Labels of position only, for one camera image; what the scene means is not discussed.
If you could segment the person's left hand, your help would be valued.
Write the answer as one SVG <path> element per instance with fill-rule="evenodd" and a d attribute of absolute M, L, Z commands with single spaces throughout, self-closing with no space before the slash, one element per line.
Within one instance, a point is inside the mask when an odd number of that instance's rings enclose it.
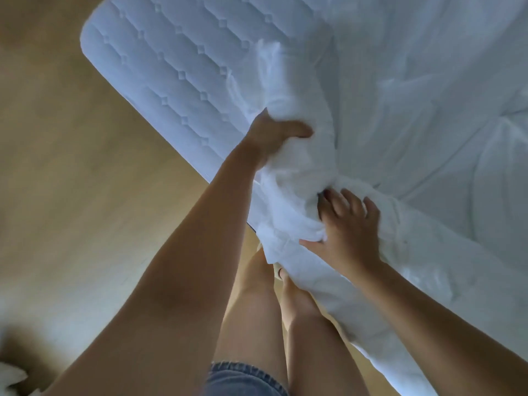
<path fill-rule="evenodd" d="M 263 168 L 268 159 L 277 153 L 288 140 L 281 138 L 277 126 L 278 121 L 284 120 L 273 119 L 268 110 L 263 109 L 254 118 L 247 134 L 236 147 L 241 153 L 242 160 L 249 163 L 254 172 Z"/>

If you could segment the person's right hand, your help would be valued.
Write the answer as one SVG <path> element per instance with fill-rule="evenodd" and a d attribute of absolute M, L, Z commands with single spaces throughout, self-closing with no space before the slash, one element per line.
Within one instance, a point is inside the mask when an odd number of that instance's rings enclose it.
<path fill-rule="evenodd" d="M 378 228 L 365 219 L 366 208 L 348 189 L 340 193 L 348 200 L 351 215 L 337 217 L 328 202 L 328 188 L 318 195 L 318 213 L 326 231 L 325 253 L 314 253 L 339 274 L 360 285 L 381 266 Z"/>

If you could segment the white bed sheet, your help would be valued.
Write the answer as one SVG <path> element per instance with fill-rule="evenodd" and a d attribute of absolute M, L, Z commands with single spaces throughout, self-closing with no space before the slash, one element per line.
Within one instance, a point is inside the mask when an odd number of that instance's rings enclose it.
<path fill-rule="evenodd" d="M 317 194 L 368 197 L 381 258 L 528 359 L 528 0 L 329 0 L 304 42 L 257 35 L 230 70 L 248 122 L 302 120 L 255 178 L 269 263 L 312 293 L 402 396 L 437 396 L 343 275 L 299 244 Z"/>

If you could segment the person's left forearm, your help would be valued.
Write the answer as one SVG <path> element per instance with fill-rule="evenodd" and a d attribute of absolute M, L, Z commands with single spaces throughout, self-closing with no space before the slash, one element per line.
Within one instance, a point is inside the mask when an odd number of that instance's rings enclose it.
<path fill-rule="evenodd" d="M 115 317 L 43 396 L 198 396 L 241 255 L 264 153 L 243 141 Z"/>

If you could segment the person's right forearm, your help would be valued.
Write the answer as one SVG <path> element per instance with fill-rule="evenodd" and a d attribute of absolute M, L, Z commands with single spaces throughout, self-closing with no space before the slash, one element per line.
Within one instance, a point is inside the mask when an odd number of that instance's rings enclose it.
<path fill-rule="evenodd" d="M 528 362 L 380 260 L 346 277 L 390 324 L 439 396 L 528 396 Z"/>

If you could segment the person's left leg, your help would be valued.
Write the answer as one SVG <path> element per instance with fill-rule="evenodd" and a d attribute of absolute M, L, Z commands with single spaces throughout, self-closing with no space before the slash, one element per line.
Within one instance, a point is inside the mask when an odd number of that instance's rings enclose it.
<path fill-rule="evenodd" d="M 262 249 L 239 268 L 234 299 L 223 319 L 213 362 L 254 366 L 287 388 L 281 308 L 274 280 L 274 268 Z"/>

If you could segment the person's leg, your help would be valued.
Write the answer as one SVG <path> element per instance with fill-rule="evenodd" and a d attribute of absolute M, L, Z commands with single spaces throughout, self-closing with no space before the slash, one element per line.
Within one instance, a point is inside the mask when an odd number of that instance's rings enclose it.
<path fill-rule="evenodd" d="M 281 308 L 274 280 L 274 268 L 262 249 L 239 268 L 234 299 L 223 319 L 213 362 L 254 366 L 287 388 Z"/>
<path fill-rule="evenodd" d="M 336 326 L 284 268 L 278 269 L 278 276 L 283 282 L 280 305 L 290 395 L 370 396 Z"/>

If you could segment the person's right leg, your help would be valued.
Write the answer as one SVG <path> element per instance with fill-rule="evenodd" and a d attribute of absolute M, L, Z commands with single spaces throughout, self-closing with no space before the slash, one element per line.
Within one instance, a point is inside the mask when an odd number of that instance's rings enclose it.
<path fill-rule="evenodd" d="M 278 276 L 283 282 L 280 305 L 290 395 L 370 396 L 336 326 L 284 268 L 278 269 Z"/>

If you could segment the white quilted mattress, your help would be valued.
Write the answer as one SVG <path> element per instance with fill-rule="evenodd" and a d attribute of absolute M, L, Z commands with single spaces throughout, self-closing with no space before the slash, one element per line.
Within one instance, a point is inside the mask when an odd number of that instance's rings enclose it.
<path fill-rule="evenodd" d="M 307 122 L 255 177 L 249 224 L 325 237 L 317 193 L 336 177 L 338 57 L 326 0 L 104 0 L 83 27 L 89 61 L 210 182 L 263 109 Z"/>

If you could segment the blue denim shorts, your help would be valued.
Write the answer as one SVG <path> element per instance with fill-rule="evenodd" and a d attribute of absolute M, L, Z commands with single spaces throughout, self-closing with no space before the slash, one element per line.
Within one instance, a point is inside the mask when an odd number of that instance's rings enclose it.
<path fill-rule="evenodd" d="M 269 373 L 241 362 L 211 364 L 201 396 L 290 396 Z"/>

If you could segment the white fluffy object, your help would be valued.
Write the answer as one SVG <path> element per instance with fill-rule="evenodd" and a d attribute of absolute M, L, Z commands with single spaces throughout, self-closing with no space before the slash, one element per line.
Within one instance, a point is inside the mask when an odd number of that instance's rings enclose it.
<path fill-rule="evenodd" d="M 28 377 L 23 369 L 0 361 L 0 396 L 22 396 L 15 386 Z"/>

